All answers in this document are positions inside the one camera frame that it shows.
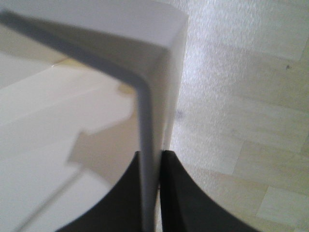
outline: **black object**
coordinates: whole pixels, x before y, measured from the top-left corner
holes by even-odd
[[[141,232],[139,156],[99,203],[57,232]],[[210,199],[173,151],[162,153],[160,200],[164,232],[258,232]]]
[[[173,151],[164,151],[160,172],[164,232],[257,232],[210,199]]]
[[[57,232],[141,232],[139,152],[112,190]]]

